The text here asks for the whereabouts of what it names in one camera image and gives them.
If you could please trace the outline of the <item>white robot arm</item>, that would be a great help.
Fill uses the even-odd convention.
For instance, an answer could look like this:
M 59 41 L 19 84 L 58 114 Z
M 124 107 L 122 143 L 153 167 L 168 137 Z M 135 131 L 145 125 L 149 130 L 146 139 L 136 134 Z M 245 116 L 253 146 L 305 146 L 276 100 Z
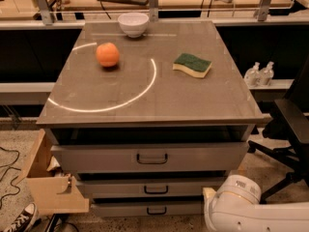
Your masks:
M 309 232 L 309 203 L 261 204 L 261 189 L 230 175 L 218 190 L 203 188 L 210 232 Z

